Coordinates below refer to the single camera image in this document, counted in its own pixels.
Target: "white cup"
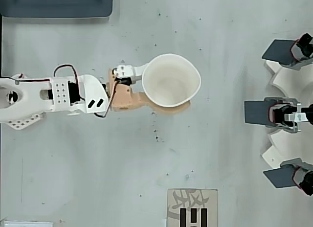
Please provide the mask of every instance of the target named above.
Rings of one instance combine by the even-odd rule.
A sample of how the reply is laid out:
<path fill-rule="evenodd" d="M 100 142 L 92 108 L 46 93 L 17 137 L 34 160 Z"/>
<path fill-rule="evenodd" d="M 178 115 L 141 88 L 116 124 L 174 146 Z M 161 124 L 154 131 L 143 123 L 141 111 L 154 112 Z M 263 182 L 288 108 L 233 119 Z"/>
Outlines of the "white cup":
<path fill-rule="evenodd" d="M 147 97 L 162 107 L 176 107 L 193 98 L 200 89 L 198 70 L 187 59 L 163 54 L 139 67 Z"/>

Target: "dark gray tray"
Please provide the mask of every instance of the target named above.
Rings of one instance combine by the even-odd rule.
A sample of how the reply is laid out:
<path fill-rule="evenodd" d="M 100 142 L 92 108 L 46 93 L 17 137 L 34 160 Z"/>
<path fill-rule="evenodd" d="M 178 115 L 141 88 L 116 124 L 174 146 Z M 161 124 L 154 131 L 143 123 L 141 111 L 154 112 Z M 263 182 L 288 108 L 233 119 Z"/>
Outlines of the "dark gray tray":
<path fill-rule="evenodd" d="M 112 13 L 113 0 L 0 0 L 0 14 L 19 18 L 99 18 Z"/>

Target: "cup rim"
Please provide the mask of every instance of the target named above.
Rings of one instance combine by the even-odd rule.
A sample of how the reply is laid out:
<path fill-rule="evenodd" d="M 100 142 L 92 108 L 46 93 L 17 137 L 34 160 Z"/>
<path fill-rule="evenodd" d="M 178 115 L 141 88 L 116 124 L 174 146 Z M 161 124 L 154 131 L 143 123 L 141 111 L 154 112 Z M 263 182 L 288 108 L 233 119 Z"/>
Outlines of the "cup rim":
<path fill-rule="evenodd" d="M 186 98 L 185 100 L 179 102 L 179 103 L 176 103 L 176 104 L 172 104 L 172 105 L 164 105 L 164 104 L 160 104 L 158 102 L 156 102 L 155 100 L 153 100 L 152 97 L 149 96 L 149 94 L 147 93 L 146 91 L 146 88 L 145 88 L 145 84 L 144 84 L 144 76 L 145 76 L 145 72 L 146 72 L 146 69 L 150 66 L 150 64 L 155 60 L 155 59 L 158 59 L 158 58 L 161 58 L 161 57 L 164 57 L 164 56 L 176 56 L 176 57 L 179 57 L 181 59 L 184 59 L 186 62 L 188 62 L 192 67 L 193 69 L 195 70 L 195 72 L 197 73 L 197 76 L 199 78 L 199 85 L 197 87 L 197 89 L 195 90 L 195 92 L 188 98 Z M 143 90 L 145 92 L 145 94 L 147 95 L 147 97 L 155 104 L 157 104 L 158 106 L 162 106 L 162 107 L 167 107 L 167 108 L 171 108 L 171 107 L 176 107 L 176 106 L 180 106 L 184 103 L 186 103 L 187 101 L 189 101 L 190 99 L 192 99 L 200 90 L 200 87 L 201 87 L 201 76 L 200 76 L 200 73 L 199 71 L 197 70 L 197 68 L 189 61 L 187 60 L 186 58 L 184 58 L 183 56 L 180 56 L 180 55 L 177 55 L 177 54 L 173 54 L 173 53 L 166 53 L 166 54 L 161 54 L 157 57 L 155 57 L 154 59 L 152 59 L 146 66 L 145 70 L 143 71 L 142 73 L 142 77 L 141 77 L 141 84 L 142 84 L 142 87 L 143 87 Z"/>

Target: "white curved base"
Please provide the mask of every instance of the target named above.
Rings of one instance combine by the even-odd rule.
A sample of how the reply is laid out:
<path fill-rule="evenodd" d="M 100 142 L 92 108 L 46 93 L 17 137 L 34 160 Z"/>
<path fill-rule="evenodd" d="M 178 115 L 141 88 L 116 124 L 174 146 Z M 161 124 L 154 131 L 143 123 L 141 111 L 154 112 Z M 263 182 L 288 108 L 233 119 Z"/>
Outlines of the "white curved base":
<path fill-rule="evenodd" d="M 277 62 L 266 61 L 265 64 L 274 73 L 270 84 L 280 89 L 285 97 L 296 98 L 304 106 L 313 102 L 313 65 L 302 67 L 300 71 L 282 67 Z M 313 163 L 313 125 L 302 124 L 302 132 L 290 134 L 277 130 L 268 135 L 272 146 L 262 154 L 264 160 L 272 167 L 294 158 L 302 158 Z"/>

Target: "white tabletop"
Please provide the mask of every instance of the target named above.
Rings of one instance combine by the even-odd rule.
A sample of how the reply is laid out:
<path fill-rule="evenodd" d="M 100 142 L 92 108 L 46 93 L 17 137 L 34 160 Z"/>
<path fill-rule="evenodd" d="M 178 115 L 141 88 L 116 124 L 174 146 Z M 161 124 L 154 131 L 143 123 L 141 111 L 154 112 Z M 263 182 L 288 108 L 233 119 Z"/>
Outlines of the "white tabletop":
<path fill-rule="evenodd" d="M 4 19 L 4 76 L 47 77 L 71 63 L 107 80 L 121 62 L 176 53 L 198 68 L 202 88 L 175 116 L 142 108 L 2 125 L 1 218 L 159 227 L 167 189 L 194 187 L 219 190 L 220 227 L 306 226 L 310 197 L 264 177 L 267 132 L 244 124 L 243 105 L 282 95 L 261 56 L 274 38 L 313 33 L 310 1 L 114 0 L 109 20 Z"/>

